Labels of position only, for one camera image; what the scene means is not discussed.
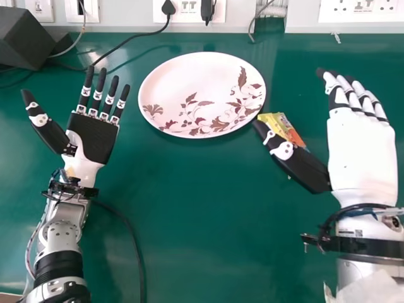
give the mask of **green tabletop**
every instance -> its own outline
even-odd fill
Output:
[[[264,111],[285,112],[309,149],[327,161],[328,100],[318,66],[358,77],[382,101],[396,129],[403,179],[404,125],[401,35],[284,35],[282,22],[247,35],[164,33],[136,39],[102,66],[132,91],[108,166],[97,177],[99,200],[124,212],[141,242],[150,303],[324,302],[323,281],[335,287],[336,254],[304,254],[301,232],[339,209],[331,194],[313,196],[274,164],[251,125],[211,140],[185,140],[151,127],[138,89],[159,64],[180,54],[215,51],[240,57],[263,75]],[[89,33],[63,62],[92,62],[128,34]],[[0,85],[26,71],[0,73]],[[62,167],[30,126],[20,88],[66,125],[83,73],[46,66],[18,86],[0,90],[0,291],[21,293],[24,252],[44,210],[50,174]],[[112,74],[107,78],[110,83]],[[96,206],[81,240],[85,278],[94,302],[138,302],[139,282],[125,226]]]

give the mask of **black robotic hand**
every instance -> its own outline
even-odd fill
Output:
[[[72,111],[66,133],[39,106],[28,90],[22,90],[25,108],[32,127],[55,153],[62,155],[65,171],[69,177],[79,178],[80,185],[93,187],[99,168],[107,164],[119,131],[119,121],[125,107],[130,86],[125,85],[113,114],[110,116],[116,95],[119,77],[114,76],[100,111],[107,70],[103,68],[98,78],[93,101],[88,109],[94,67],[88,68],[81,90],[79,104]]]

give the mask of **electrical outlet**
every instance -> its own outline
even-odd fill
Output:
[[[319,23],[403,22],[404,0],[321,0]]]
[[[10,8],[13,8],[14,0],[0,0],[0,6],[9,6]]]
[[[55,22],[52,0],[25,0],[25,8],[39,22]]]
[[[86,23],[100,23],[100,7],[98,0],[84,0],[86,10]],[[64,0],[66,10],[66,21],[68,23],[83,23],[84,12],[81,9],[79,0]]]
[[[165,23],[167,17],[162,12],[165,0],[153,0],[153,22]],[[171,23],[202,23],[201,0],[171,0],[177,12],[171,16]],[[226,0],[217,0],[212,23],[226,22]]]

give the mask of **wrist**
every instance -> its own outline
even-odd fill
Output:
[[[98,170],[104,165],[76,157],[62,156],[68,177],[79,178],[80,186],[93,188]]]
[[[384,204],[396,206],[397,194],[385,193],[374,189],[339,189],[332,192],[333,196],[340,202],[341,207],[348,207],[362,203]]]

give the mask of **brown leaf pattern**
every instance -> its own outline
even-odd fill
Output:
[[[246,83],[247,83],[247,74],[246,74],[246,69],[241,67],[241,73],[239,76],[239,88],[241,89]]]
[[[219,117],[216,117],[216,119],[212,120],[212,124],[210,125],[211,128],[213,128],[213,132],[217,133],[222,132],[225,130],[227,126],[229,126],[229,122],[222,122]]]
[[[257,107],[256,109],[246,109],[245,115],[246,116],[251,115],[253,112],[256,112],[257,110],[260,110],[260,109],[261,109],[260,106]]]
[[[212,101],[201,101],[200,103],[198,103],[198,106],[206,106],[209,104],[214,104],[214,102]]]
[[[189,132],[189,134],[190,134],[191,136],[195,136],[196,134],[198,134],[198,131],[199,131],[199,128],[194,128],[194,129],[192,129],[192,130]]]
[[[202,122],[202,121],[206,121],[206,119],[203,119],[203,118],[196,118],[195,123],[196,123],[197,125],[199,125],[199,122]]]
[[[185,99],[185,101],[188,103],[188,102],[192,101],[195,98],[195,96],[196,96],[196,93],[193,93],[187,99]]]
[[[165,123],[165,126],[159,127],[161,131],[165,131],[170,129],[174,124],[180,123],[177,128],[170,129],[172,133],[184,133],[186,132],[190,136],[205,136],[206,134],[210,133],[221,133],[224,131],[231,130],[236,126],[239,126],[242,121],[245,121],[247,116],[259,111],[261,109],[261,105],[256,108],[251,108],[254,106],[254,101],[251,103],[252,100],[255,100],[262,96],[262,92],[257,94],[241,92],[241,88],[247,84],[247,73],[246,69],[241,66],[240,75],[237,81],[237,85],[233,86],[230,91],[230,96],[236,95],[237,91],[237,98],[235,97],[235,102],[227,102],[230,105],[230,108],[233,109],[233,119],[229,122],[223,122],[221,120],[221,116],[217,116],[215,119],[209,122],[206,121],[204,117],[195,117],[195,113],[201,109],[203,106],[214,104],[212,101],[198,101],[195,100],[197,96],[197,92],[193,93],[192,95],[188,96],[185,99],[185,103],[180,103],[181,111],[179,116],[184,116],[186,120],[183,122],[177,122],[170,120],[169,122]],[[261,88],[262,85],[259,83],[251,84],[248,86],[250,89],[254,88],[258,90]],[[149,112],[150,115],[154,118],[155,114],[163,114],[163,108],[157,104],[154,105],[144,105],[143,110],[145,112]],[[226,121],[229,120],[231,117],[227,114]]]
[[[159,106],[158,104],[154,105],[144,105],[143,110],[145,112],[148,112],[152,117],[154,117],[155,114],[163,114],[163,108]]]

